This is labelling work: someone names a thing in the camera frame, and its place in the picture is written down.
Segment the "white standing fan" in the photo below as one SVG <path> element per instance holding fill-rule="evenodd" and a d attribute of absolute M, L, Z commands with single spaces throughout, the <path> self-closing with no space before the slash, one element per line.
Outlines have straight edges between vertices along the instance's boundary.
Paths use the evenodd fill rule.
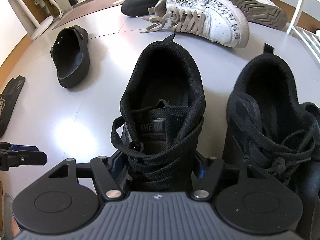
<path fill-rule="evenodd" d="M 38 21 L 23 0 L 8 0 L 8 2 L 32 41 L 39 38 L 53 23 L 54 18 L 50 15 Z"/>

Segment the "white printed sneaker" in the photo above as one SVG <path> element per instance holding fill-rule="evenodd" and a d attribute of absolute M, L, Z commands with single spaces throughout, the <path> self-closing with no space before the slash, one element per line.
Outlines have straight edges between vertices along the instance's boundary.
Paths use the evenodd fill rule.
<path fill-rule="evenodd" d="M 167 26 L 231 48 L 245 48 L 249 41 L 248 22 L 229 0 L 159 0 L 153 15 L 142 19 L 151 23 L 147 33 Z"/>

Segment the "brown door mat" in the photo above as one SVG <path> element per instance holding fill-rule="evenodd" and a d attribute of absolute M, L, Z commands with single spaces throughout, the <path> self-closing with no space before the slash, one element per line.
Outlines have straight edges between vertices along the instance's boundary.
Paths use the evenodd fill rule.
<path fill-rule="evenodd" d="M 117 7 L 124 1 L 125 0 L 93 0 L 86 2 L 72 9 L 66 16 L 63 16 L 52 30 L 59 30 L 61 28 L 70 27 L 74 24 L 86 24 L 86 22 L 91 21 L 89 19 L 90 17 L 95 19 L 101 11 Z"/>

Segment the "white shoe rack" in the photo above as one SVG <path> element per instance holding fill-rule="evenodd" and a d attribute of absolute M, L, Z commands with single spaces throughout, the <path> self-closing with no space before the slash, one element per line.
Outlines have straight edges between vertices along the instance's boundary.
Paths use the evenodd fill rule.
<path fill-rule="evenodd" d="M 286 33 L 299 38 L 319 64 L 319 20 L 303 11 L 310 1 L 319 8 L 319 0 L 298 0 Z"/>

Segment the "white sneaker, grey sole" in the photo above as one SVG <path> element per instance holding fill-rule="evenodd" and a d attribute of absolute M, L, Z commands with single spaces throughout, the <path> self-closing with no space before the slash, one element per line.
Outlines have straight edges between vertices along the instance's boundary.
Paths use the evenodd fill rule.
<path fill-rule="evenodd" d="M 283 30 L 288 22 L 287 14 L 271 0 L 229 0 L 244 14 L 249 22 Z"/>

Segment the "black Bear slide sandal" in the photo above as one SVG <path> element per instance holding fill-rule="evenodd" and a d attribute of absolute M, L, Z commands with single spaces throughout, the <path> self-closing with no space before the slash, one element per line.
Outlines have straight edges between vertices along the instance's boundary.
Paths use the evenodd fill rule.
<path fill-rule="evenodd" d="M 25 83 L 25 77 L 19 75 L 10 79 L 0 98 L 0 136 L 3 137 L 10 122 L 17 99 Z"/>

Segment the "black lace-up sneaker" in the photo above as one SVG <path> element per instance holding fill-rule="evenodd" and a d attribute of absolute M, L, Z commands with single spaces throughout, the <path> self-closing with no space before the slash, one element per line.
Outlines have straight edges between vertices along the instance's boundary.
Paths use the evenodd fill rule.
<path fill-rule="evenodd" d="M 249 161 L 296 193 L 297 232 L 319 239 L 319 108 L 299 103 L 291 69 L 268 44 L 240 73 L 226 116 L 223 160 Z"/>
<path fill-rule="evenodd" d="M 120 100 L 112 145 L 127 158 L 131 191 L 185 191 L 206 101 L 197 64 L 173 36 L 141 53 Z"/>

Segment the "black clog with strap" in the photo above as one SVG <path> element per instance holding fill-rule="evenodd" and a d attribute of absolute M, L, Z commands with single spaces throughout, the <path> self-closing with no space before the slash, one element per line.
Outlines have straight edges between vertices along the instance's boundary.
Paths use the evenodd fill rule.
<path fill-rule="evenodd" d="M 60 86 L 74 87 L 88 75 L 88 32 L 79 25 L 62 29 L 50 49 L 50 56 Z"/>

